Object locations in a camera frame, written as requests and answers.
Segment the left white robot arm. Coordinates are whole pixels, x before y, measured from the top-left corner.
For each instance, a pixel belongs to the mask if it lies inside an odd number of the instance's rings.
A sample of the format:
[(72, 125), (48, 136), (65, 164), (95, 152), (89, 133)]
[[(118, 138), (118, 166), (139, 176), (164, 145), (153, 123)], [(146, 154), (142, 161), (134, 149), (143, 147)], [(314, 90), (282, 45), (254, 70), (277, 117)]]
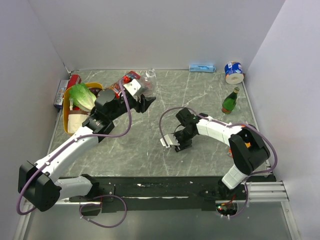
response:
[(121, 97), (117, 98), (112, 89), (101, 90), (89, 117), (68, 140), (36, 163), (27, 161), (20, 166), (18, 200), (25, 198), (41, 212), (65, 198), (83, 196), (88, 201), (95, 200), (99, 183), (93, 177), (83, 174), (61, 179), (62, 173), (86, 150), (112, 137), (116, 118), (130, 115), (131, 109), (144, 113), (155, 100), (154, 96), (144, 95), (134, 98), (127, 90), (122, 90)]

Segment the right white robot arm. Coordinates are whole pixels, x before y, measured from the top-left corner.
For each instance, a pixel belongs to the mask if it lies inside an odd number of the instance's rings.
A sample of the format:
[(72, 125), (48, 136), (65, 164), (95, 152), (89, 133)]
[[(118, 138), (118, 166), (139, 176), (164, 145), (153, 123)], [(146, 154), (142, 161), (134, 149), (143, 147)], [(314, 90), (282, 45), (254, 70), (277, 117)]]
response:
[(186, 107), (175, 117), (183, 129), (165, 135), (165, 147), (174, 146), (175, 151), (180, 152), (192, 146), (192, 138), (201, 135), (224, 143), (230, 148), (233, 165), (218, 181), (217, 187), (223, 199), (228, 200), (234, 196), (236, 187), (271, 156), (263, 138), (252, 127), (244, 124), (232, 126), (204, 113), (195, 115)]

